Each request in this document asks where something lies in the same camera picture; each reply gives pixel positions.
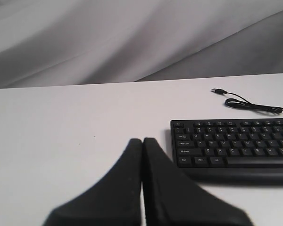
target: black foam object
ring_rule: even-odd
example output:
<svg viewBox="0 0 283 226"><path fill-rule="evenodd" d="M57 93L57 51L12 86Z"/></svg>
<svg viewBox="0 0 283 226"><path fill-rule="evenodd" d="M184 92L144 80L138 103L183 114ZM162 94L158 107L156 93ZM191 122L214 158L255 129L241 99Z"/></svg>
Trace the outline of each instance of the black foam object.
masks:
<svg viewBox="0 0 283 226"><path fill-rule="evenodd" d="M191 181L153 138L143 142L141 178L147 226L252 226L242 210Z"/></svg>
<svg viewBox="0 0 283 226"><path fill-rule="evenodd" d="M113 168L92 188L54 209L44 226L141 225L142 142L131 139Z"/></svg>

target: black cable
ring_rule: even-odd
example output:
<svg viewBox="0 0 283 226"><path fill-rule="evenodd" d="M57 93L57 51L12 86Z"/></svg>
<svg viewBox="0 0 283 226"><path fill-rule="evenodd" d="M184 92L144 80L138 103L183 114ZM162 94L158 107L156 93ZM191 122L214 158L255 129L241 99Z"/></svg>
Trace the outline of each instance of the black cable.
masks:
<svg viewBox="0 0 283 226"><path fill-rule="evenodd" d="M271 113L275 113L275 114L280 114L280 113L283 112L282 107L256 105L256 104L251 103L250 101L244 99L243 97L241 97L241 96L239 96L235 93L229 93L229 92L226 92L223 89L212 89L211 91L214 92L214 93L217 93L217 94L221 94L221 95L223 95L223 94L235 95L235 96L237 96L237 97L239 97L239 98L241 98L242 100L245 101L244 102L244 101L237 100L237 99L234 99L234 98L226 99L225 105L228 106L228 107L245 109L245 110L271 112Z"/></svg>

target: black keyboard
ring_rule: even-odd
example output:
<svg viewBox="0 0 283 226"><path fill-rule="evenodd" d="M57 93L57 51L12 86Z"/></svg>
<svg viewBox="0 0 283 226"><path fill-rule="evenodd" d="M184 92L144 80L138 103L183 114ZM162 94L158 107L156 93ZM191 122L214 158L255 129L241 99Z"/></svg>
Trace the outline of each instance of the black keyboard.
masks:
<svg viewBox="0 0 283 226"><path fill-rule="evenodd" d="M194 180L283 185L283 119L173 120L171 136Z"/></svg>

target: white desk surface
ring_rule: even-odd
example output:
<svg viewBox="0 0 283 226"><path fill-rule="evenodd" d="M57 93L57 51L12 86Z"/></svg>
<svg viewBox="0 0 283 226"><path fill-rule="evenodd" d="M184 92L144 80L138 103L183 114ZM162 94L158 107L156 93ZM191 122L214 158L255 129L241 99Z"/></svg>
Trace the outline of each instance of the white desk surface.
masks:
<svg viewBox="0 0 283 226"><path fill-rule="evenodd" d="M227 108L212 88L283 107L283 74L0 89L0 226L41 225L95 184L132 137L155 137L170 154L170 120L272 117ZM256 226L283 225L283 187L203 188Z"/></svg>

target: space bar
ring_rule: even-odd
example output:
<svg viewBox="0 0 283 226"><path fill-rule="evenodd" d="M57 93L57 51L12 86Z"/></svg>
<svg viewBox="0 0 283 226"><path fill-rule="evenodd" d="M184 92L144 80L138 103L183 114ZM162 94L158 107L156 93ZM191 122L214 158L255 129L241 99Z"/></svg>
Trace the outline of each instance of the space bar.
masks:
<svg viewBox="0 0 283 226"><path fill-rule="evenodd" d="M230 168L283 168L283 157L227 157Z"/></svg>

